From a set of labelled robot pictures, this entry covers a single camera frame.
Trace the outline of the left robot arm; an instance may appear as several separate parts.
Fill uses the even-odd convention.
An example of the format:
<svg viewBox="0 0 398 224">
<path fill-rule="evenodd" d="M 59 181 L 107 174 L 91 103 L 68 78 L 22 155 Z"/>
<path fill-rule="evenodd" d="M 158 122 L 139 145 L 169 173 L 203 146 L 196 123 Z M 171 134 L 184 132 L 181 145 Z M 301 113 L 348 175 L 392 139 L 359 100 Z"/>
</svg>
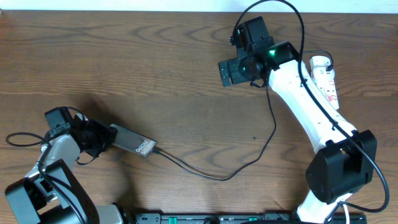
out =
<svg viewBox="0 0 398 224">
<path fill-rule="evenodd" d="M 49 130 L 40 137 L 41 154 L 30 172 L 6 188 L 6 199 L 19 223 L 132 223 L 112 203 L 95 205 L 73 175 L 82 152 L 96 159 L 116 139 L 115 125 L 88 119 L 72 107 L 45 113 Z"/>
</svg>

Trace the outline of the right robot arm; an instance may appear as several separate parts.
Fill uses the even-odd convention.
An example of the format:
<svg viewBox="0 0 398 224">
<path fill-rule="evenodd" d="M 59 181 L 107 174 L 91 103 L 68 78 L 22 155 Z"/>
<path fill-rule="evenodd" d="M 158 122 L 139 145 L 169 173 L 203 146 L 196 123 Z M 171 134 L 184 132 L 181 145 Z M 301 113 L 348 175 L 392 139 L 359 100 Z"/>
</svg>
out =
<svg viewBox="0 0 398 224">
<path fill-rule="evenodd" d="M 275 44 L 262 17 L 238 25 L 230 42 L 237 56 L 218 64 L 223 86 L 264 80 L 305 130 L 315 157 L 305 174 L 310 191 L 297 215 L 302 222 L 323 223 L 339 202 L 372 181 L 375 136 L 358 132 L 334 109 L 298 51 L 290 42 Z"/>
</svg>

